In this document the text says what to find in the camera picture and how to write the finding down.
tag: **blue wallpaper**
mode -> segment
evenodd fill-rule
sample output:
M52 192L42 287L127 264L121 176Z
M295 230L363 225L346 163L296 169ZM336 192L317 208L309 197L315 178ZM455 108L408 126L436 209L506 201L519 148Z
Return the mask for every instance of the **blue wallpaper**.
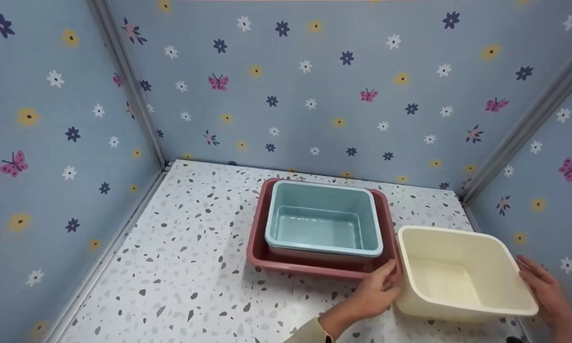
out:
M572 94L471 210L483 232L542 263L572 302Z
M572 55L572 0L109 3L172 160L459 192Z
M0 342L37 341L157 172L84 0L0 0Z

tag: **hand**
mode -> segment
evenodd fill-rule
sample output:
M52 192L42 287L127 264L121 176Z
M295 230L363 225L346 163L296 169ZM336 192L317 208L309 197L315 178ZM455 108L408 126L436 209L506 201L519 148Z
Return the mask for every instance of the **hand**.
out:
M572 306L559 282L541 265L517 255L519 275L536 297L540 318L551 330L556 343L572 343Z
M388 310L401 292L398 287L392 288L390 273L394 266L395 261L390 260L366 276L349 299L320 315L318 321L325 332L336 340L360 319L376 317Z

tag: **floor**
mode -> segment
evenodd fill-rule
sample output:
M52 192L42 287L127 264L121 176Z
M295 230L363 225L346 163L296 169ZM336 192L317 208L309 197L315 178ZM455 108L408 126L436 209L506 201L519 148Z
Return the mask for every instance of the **floor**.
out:
M246 263L258 193L273 177L379 189L396 230L471 230L452 191L178 160L61 342L278 343L348 297L354 282ZM392 306L339 342L503 343L521 335L512 318L470 325L408 317Z

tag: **plastic basin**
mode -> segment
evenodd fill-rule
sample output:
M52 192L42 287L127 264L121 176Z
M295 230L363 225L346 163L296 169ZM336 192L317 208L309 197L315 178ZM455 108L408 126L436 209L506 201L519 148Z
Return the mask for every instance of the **plastic basin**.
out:
M395 282L401 280L400 254L396 245L394 225L390 215L388 200L383 193L376 189L368 189L372 194L377 210L377 219L383 240L383 252L366 263L340 262L325 259L314 259L309 256L283 256L274 254L264 237L273 185L279 178L271 178L262 184L258 204L251 226L246 256L251 265L269 271L282 273L297 273L313 276L325 276L349 280L362 280L368 273L384 265L388 260L395 259L396 267L392 272Z
M286 256L362 263L383 252L372 194L340 185L276 182L265 239Z
M519 267L495 237L403 226L398 243L405 284L395 303L402 312L461 322L538 313Z

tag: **right hand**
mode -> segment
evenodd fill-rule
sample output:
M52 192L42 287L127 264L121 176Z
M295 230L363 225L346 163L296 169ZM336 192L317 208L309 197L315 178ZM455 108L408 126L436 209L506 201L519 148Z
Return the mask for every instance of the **right hand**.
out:
M532 290L539 306L540 318L550 328L557 343L572 343L572 306L559 282L541 265L517 255L519 275Z

